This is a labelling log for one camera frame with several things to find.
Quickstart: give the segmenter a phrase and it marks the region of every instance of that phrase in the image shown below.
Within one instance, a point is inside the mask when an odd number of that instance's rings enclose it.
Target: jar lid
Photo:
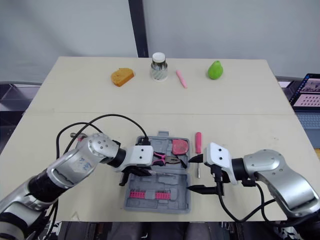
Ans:
[[[166,60],[166,56],[163,52],[155,52],[152,54],[152,61],[155,63],[163,63]]]

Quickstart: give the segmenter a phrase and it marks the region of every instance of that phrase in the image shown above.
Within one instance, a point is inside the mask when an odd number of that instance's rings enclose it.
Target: wall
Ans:
[[[42,83],[59,56],[136,57],[128,0],[0,1],[0,83]]]
[[[144,0],[148,50],[266,59],[278,76],[320,72],[319,0]]]

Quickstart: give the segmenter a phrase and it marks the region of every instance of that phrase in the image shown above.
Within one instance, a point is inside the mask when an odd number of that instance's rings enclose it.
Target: toast slice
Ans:
[[[121,87],[123,84],[128,82],[130,79],[132,79],[135,76],[134,71],[130,68],[119,68],[118,71],[115,71],[111,75],[112,82],[118,86]]]

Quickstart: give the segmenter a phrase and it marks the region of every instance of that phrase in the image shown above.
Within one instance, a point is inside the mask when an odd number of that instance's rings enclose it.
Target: green pear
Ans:
[[[223,67],[221,66],[220,61],[214,61],[208,69],[208,76],[211,79],[218,79],[221,77],[224,72]]]

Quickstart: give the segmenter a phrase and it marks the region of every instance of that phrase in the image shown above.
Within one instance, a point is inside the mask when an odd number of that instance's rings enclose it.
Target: laptop screen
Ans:
[[[320,74],[308,73],[289,102],[296,112],[320,112]]]

